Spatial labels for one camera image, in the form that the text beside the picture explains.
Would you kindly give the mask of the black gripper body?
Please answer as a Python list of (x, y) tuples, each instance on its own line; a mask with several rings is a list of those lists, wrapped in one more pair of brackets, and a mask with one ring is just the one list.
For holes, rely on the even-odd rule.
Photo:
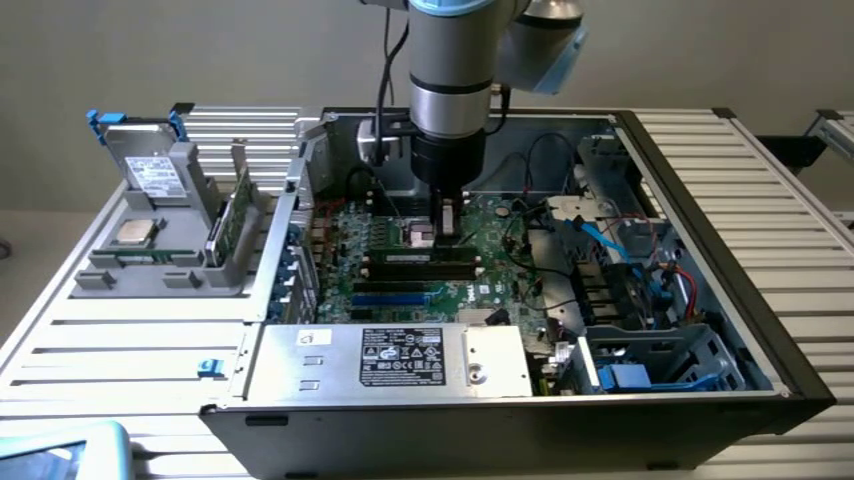
[(480, 175), (484, 165), (485, 133), (461, 138), (439, 138), (419, 133), (411, 139), (411, 170), (433, 193), (457, 195)]

